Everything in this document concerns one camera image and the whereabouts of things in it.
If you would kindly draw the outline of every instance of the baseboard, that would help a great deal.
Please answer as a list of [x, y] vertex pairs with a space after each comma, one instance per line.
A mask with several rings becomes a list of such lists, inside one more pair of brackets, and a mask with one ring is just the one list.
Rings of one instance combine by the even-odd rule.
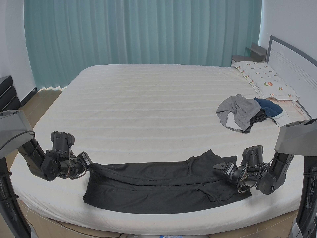
[[26, 97], [21, 101], [21, 106], [23, 107], [26, 102], [28, 102], [33, 96], [34, 94], [37, 93], [37, 88], [35, 87], [32, 91], [30, 91], [30, 93], [28, 95], [26, 95]]

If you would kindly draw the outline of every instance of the gray sweater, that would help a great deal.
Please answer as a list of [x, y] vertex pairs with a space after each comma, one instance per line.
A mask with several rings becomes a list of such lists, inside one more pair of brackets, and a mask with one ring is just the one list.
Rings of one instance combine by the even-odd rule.
[[245, 131], [250, 126], [250, 119], [254, 117], [260, 109], [261, 106], [256, 100], [246, 99], [241, 94], [237, 94], [221, 102], [216, 114], [220, 118], [220, 123], [226, 126], [228, 114], [232, 112], [236, 124]]

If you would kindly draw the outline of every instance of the bed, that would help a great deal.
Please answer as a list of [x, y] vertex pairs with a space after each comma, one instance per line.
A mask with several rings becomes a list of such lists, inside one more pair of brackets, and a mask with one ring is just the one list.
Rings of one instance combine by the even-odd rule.
[[[317, 62], [306, 63], [307, 57], [296, 51], [271, 37], [267, 61], [278, 68], [280, 77], [289, 74], [285, 80], [293, 86], [298, 84], [298, 71], [309, 75], [304, 77], [308, 88], [294, 85], [303, 107], [295, 101], [279, 101], [291, 121], [309, 119], [307, 112], [316, 117], [317, 110], [307, 98], [307, 91], [317, 92]], [[92, 66], [69, 84], [34, 131], [43, 149], [52, 148], [51, 132], [71, 133], [75, 136], [75, 155], [86, 151], [93, 162], [100, 164], [184, 161], [209, 149], [221, 157], [237, 155], [240, 163], [243, 150], [259, 144], [263, 145], [264, 161], [268, 162], [275, 153], [279, 133], [272, 120], [254, 124], [249, 134], [231, 131], [219, 122], [215, 113], [218, 105], [237, 93], [247, 98], [259, 97], [234, 68]], [[284, 185], [271, 195], [252, 188], [252, 196], [239, 202], [170, 215], [128, 214], [92, 207], [82, 200], [89, 174], [78, 180], [47, 182], [33, 176], [20, 155], [12, 165], [11, 180], [20, 199], [54, 220], [130, 234], [203, 235], [242, 228], [298, 209], [303, 160], [301, 156], [294, 157]]]

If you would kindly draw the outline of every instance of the tile floor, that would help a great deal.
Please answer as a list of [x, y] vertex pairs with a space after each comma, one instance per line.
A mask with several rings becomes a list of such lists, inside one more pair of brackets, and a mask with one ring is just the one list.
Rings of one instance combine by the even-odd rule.
[[[43, 116], [46, 110], [60, 95], [60, 90], [42, 90], [36, 93], [21, 109], [26, 114], [32, 127]], [[17, 151], [6, 157], [10, 168]], [[84, 237], [119, 237], [119, 233], [104, 232], [73, 224], [57, 222], [40, 216], [19, 200], [21, 210], [26, 219], [33, 225], [39, 238], [84, 238]], [[237, 230], [209, 235], [210, 238], [286, 238], [297, 211], [289, 212], [274, 219]], [[14, 238], [2, 216], [0, 215], [0, 237]]]

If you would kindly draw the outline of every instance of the fitted sheet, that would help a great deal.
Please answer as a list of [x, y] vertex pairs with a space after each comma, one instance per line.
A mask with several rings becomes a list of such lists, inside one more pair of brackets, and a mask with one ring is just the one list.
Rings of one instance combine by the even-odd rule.
[[[52, 148], [50, 134], [75, 137], [75, 155], [86, 151], [93, 162], [185, 161], [209, 149], [221, 157], [263, 145], [273, 157], [279, 127], [270, 119], [249, 134], [225, 128], [218, 105], [237, 93], [259, 97], [233, 68], [191, 65], [99, 65], [83, 70], [34, 127], [41, 147]], [[279, 101], [291, 121], [306, 120], [300, 106]], [[299, 207], [303, 157], [295, 156], [283, 186], [271, 195], [252, 196], [225, 206], [180, 214], [129, 214], [85, 204], [89, 173], [77, 180], [47, 182], [33, 176], [22, 156], [12, 165], [15, 193], [31, 209], [55, 220], [104, 231], [148, 235], [203, 235], [249, 226]]]

